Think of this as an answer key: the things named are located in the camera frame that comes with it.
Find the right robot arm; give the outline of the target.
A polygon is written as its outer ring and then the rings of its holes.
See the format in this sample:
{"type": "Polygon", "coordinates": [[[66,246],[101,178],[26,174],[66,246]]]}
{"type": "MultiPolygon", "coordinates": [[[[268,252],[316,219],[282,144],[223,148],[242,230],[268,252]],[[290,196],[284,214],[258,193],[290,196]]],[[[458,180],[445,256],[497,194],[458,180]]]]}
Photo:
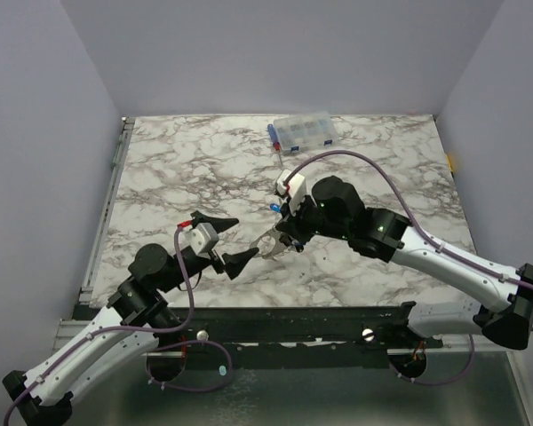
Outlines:
{"type": "Polygon", "coordinates": [[[533,325],[532,264],[514,268],[456,248],[403,215],[365,206],[355,188],[335,176],[308,189],[303,176],[285,170],[274,191],[282,199],[275,228],[291,241],[342,240],[361,256],[414,269],[466,294],[464,302],[410,304],[408,316],[390,326],[397,345],[453,334],[482,335],[506,349],[527,348],[533,325]]]}

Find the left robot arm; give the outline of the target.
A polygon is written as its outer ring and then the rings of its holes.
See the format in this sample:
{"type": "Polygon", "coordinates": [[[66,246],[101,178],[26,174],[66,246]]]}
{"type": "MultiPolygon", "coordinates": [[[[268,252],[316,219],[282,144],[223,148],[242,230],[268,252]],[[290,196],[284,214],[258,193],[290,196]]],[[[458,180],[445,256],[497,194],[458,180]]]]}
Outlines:
{"type": "Polygon", "coordinates": [[[236,218],[208,217],[199,211],[173,234],[175,252],[152,243],[129,265],[129,277],[95,317],[48,359],[26,372],[13,370],[3,385],[12,403],[3,423],[18,412],[27,425],[63,425],[87,386],[150,351],[179,350],[185,359],[185,337],[195,314],[195,275],[211,267],[236,278],[256,256],[250,247],[219,256],[219,234],[238,224],[236,218]]]}

